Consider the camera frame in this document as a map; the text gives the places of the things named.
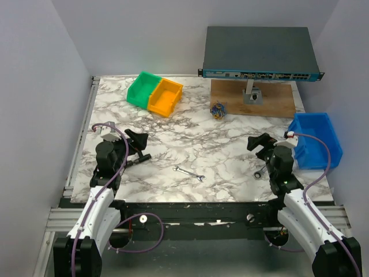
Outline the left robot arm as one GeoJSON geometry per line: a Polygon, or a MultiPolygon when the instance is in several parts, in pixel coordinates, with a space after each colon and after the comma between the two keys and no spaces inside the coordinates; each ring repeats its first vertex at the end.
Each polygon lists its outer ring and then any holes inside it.
{"type": "Polygon", "coordinates": [[[148,134],[121,132],[107,123],[95,124],[102,141],[95,148],[96,167],[84,209],[66,237],[53,246],[55,276],[100,276],[102,254],[113,229],[123,227],[128,214],[115,195],[124,170],[151,158],[145,150],[148,134]]]}

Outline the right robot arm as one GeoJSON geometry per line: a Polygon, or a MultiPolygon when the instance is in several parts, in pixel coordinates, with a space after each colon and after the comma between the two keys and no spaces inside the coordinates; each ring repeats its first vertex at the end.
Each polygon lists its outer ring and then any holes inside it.
{"type": "Polygon", "coordinates": [[[247,149],[262,149],[256,153],[265,162],[270,188],[276,195],[276,206],[265,212],[272,226],[282,224],[294,236],[311,261],[314,276],[362,276],[359,242],[346,237],[326,219],[309,198],[311,185],[303,186],[292,172],[292,149],[302,134],[285,132],[277,141],[269,134],[248,137],[247,149]]]}

